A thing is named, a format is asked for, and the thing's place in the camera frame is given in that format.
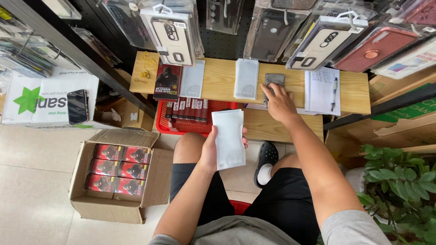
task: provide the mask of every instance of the tile floor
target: tile floor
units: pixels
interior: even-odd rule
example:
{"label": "tile floor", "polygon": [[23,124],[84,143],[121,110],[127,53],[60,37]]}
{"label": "tile floor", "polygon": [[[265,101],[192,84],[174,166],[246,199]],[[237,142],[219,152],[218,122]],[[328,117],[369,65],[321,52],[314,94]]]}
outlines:
{"label": "tile floor", "polygon": [[[0,125],[0,237],[2,244],[147,244],[167,205],[146,211],[144,225],[81,219],[68,200],[80,142],[97,130],[43,132]],[[155,147],[173,150],[178,136]],[[253,174],[261,142],[249,142],[247,164],[220,172],[229,199],[253,202]],[[295,148],[277,144],[280,157]]]}

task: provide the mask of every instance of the phone screen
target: phone screen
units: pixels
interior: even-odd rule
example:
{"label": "phone screen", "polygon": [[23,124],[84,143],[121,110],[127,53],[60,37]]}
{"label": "phone screen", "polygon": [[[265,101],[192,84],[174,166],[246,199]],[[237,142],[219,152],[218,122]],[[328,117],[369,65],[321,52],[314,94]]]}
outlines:
{"label": "phone screen", "polygon": [[68,121],[70,125],[85,123],[88,121],[86,95],[83,89],[67,94]]}

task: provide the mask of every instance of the open cardboard box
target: open cardboard box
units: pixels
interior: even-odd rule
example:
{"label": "open cardboard box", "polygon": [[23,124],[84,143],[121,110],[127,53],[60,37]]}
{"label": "open cardboard box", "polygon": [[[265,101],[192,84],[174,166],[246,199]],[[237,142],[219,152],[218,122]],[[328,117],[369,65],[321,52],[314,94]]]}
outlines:
{"label": "open cardboard box", "polygon": [[173,164],[172,151],[152,149],[142,197],[84,189],[96,144],[151,148],[159,133],[129,129],[104,129],[82,142],[70,187],[70,201],[82,218],[143,224],[145,208],[167,204]]}

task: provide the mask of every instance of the green plant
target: green plant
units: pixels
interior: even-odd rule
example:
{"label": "green plant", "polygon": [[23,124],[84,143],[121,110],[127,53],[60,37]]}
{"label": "green plant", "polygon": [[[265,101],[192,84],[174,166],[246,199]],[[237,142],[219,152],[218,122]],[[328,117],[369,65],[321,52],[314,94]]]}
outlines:
{"label": "green plant", "polygon": [[[436,164],[402,149],[363,145],[369,161],[365,192],[357,196],[390,240],[436,245]],[[375,214],[388,220],[381,224]]]}

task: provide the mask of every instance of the red stool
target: red stool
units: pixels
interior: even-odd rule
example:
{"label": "red stool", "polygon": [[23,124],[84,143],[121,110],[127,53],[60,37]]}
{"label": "red stool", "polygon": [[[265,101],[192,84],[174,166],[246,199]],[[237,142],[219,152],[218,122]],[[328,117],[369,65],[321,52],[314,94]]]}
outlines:
{"label": "red stool", "polygon": [[230,203],[235,208],[235,215],[243,215],[245,210],[251,205],[251,203],[243,201],[229,200]]}

